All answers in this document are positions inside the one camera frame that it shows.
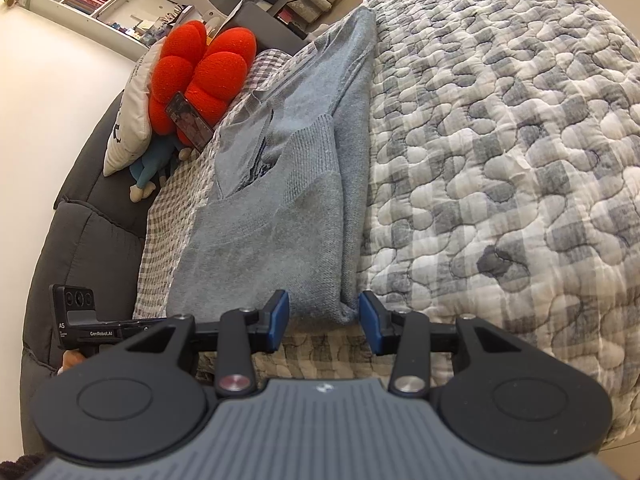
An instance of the logo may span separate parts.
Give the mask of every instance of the logo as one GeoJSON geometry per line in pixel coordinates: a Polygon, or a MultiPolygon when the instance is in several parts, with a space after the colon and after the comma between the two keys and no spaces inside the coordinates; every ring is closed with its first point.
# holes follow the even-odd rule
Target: logo
{"type": "Polygon", "coordinates": [[[316,390],[318,390],[321,394],[328,394],[333,389],[334,386],[329,383],[318,384],[318,386],[316,386],[316,390]]]}
{"type": "Polygon", "coordinates": [[[120,129],[120,125],[118,123],[115,123],[113,125],[113,138],[116,139],[116,142],[119,144],[120,143],[120,139],[117,136],[117,131],[120,129]]]}

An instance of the plush toy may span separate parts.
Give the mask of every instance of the plush toy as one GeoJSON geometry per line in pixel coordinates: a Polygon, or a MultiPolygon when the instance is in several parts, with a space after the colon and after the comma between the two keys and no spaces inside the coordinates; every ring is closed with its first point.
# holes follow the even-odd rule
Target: plush toy
{"type": "Polygon", "coordinates": [[[160,185],[164,184],[163,181],[166,181],[166,175],[163,174],[164,168],[170,165],[170,171],[173,171],[177,166],[174,157],[176,151],[179,152],[180,160],[187,160],[191,155],[191,149],[185,147],[175,134],[151,137],[146,152],[129,166],[129,171],[136,179],[136,183],[129,188],[129,197],[132,202],[140,202],[153,193],[156,184],[151,182],[151,178],[156,173],[161,174],[160,185]]]}
{"type": "MultiPolygon", "coordinates": [[[[164,110],[176,92],[183,92],[213,126],[241,90],[254,62],[255,36],[247,28],[230,28],[208,47],[206,36],[201,22],[188,22],[173,30],[162,46],[149,96],[149,120],[161,136],[176,132],[164,110]]],[[[177,135],[185,146],[193,146],[180,130],[177,135]]]]}

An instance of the gray sweater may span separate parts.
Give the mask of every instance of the gray sweater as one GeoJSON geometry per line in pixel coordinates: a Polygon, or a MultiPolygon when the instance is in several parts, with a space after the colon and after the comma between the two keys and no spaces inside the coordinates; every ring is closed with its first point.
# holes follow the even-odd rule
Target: gray sweater
{"type": "Polygon", "coordinates": [[[375,43],[375,15],[361,7],[220,131],[214,192],[196,213],[168,316],[218,320],[284,288],[302,325],[355,320],[375,43]]]}

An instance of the red plush flower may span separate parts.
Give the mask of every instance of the red plush flower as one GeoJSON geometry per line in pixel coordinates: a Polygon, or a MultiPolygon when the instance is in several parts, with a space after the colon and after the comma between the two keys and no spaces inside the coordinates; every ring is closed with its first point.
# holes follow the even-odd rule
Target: red plush flower
{"type": "MultiPolygon", "coordinates": [[[[255,36],[247,28],[230,28],[209,47],[201,22],[188,22],[172,30],[151,77],[149,120],[153,130],[159,135],[175,131],[164,109],[178,91],[214,126],[241,90],[255,51],[255,36]]],[[[192,146],[182,132],[178,131],[178,137],[192,146]]]]}

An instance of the phone screen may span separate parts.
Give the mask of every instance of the phone screen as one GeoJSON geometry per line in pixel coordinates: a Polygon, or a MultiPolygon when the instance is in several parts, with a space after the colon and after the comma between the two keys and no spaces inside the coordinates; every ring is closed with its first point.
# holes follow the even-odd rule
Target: phone screen
{"type": "Polygon", "coordinates": [[[176,92],[165,111],[175,125],[199,152],[213,138],[213,129],[207,124],[182,92],[176,92]]]}

